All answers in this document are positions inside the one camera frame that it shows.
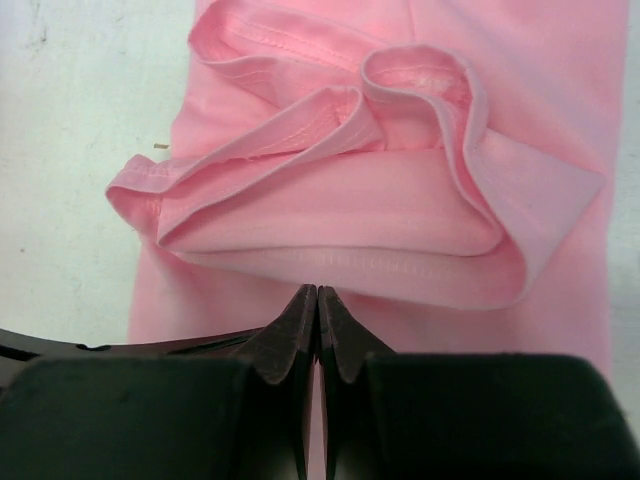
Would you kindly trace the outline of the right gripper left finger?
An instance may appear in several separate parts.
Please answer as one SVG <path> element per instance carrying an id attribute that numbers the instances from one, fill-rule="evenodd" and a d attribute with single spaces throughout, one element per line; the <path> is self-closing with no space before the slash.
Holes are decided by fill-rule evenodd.
<path id="1" fill-rule="evenodd" d="M 31 361 L 1 389 L 5 479 L 303 479 L 317 290 L 224 357 Z"/>

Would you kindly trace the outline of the pink t shirt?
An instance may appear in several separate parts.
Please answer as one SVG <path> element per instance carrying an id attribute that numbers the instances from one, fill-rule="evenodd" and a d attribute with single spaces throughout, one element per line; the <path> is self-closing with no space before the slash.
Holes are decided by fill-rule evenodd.
<path id="1" fill-rule="evenodd" d="M 106 196 L 142 246 L 129 338 L 261 328 L 317 290 L 401 354 L 610 365 L 625 1 L 200 1 L 171 155 Z"/>

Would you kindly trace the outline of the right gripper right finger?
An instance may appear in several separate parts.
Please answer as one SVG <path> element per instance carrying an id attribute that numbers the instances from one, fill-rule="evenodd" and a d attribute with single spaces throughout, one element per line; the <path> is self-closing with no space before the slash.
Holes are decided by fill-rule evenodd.
<path id="1" fill-rule="evenodd" d="M 607 382 L 548 354 L 401 354 L 318 293 L 330 479 L 635 479 Z"/>

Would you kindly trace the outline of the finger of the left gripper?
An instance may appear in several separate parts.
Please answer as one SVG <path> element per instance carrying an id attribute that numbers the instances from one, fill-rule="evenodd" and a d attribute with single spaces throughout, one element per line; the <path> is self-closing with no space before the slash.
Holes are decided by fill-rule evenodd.
<path id="1" fill-rule="evenodd" d="M 1 389 L 5 390 L 27 364 L 43 358 L 75 358 L 88 356 L 205 356 L 224 357 L 262 331 L 261 328 L 208 337 L 188 338 L 157 343 L 112 344 L 90 347 L 37 338 L 1 330 Z"/>

